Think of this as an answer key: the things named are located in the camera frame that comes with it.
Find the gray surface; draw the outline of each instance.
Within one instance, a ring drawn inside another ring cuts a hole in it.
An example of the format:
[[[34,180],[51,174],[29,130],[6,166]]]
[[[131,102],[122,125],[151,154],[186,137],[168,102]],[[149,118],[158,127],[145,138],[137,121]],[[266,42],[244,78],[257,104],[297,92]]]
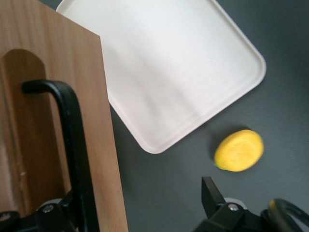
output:
[[[43,1],[55,8],[59,0]],[[131,232],[190,232],[204,219],[202,176],[256,214],[273,198],[309,212],[309,1],[218,0],[264,56],[267,73],[253,91],[160,155],[143,151],[112,110]],[[265,152],[252,168],[213,165],[217,145],[243,128]]]

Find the metal screw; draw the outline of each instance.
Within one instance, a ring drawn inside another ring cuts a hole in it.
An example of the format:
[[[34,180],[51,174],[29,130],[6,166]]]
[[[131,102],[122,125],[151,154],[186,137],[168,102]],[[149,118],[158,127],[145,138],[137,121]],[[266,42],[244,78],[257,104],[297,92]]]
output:
[[[235,204],[229,204],[229,205],[228,205],[228,208],[229,208],[230,210],[232,210],[232,211],[238,211],[238,210],[239,210],[239,209],[238,209],[238,206],[235,205]]]
[[[45,206],[44,208],[43,208],[43,212],[44,213],[49,213],[50,211],[52,211],[54,209],[54,206],[52,205],[52,204],[49,204],[49,205],[47,205],[47,206]]]
[[[5,213],[5,214],[2,214],[0,216],[0,221],[6,221],[6,220],[8,220],[10,218],[11,218],[11,214],[10,213]]]

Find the lemon slice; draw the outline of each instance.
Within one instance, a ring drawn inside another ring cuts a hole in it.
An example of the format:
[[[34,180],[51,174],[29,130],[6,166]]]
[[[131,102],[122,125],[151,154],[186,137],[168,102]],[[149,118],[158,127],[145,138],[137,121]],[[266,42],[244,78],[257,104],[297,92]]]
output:
[[[261,136],[252,130],[240,130],[218,146],[214,162],[218,168],[240,172],[255,165],[264,151]]]

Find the white tray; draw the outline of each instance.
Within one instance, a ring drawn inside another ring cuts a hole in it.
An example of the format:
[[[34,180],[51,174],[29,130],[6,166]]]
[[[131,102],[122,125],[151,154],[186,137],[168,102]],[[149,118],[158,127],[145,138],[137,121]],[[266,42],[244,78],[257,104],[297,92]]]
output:
[[[161,153],[264,78],[263,57],[214,0],[63,0],[101,36],[109,101]]]

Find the wooden board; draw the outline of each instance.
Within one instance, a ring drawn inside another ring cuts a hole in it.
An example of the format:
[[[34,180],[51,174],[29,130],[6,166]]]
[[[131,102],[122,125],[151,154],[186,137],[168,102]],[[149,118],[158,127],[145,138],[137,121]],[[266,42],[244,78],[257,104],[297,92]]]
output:
[[[27,215],[70,189],[55,102],[19,88],[34,79],[76,92],[100,230],[126,232],[100,39],[36,0],[0,1],[0,211]]]

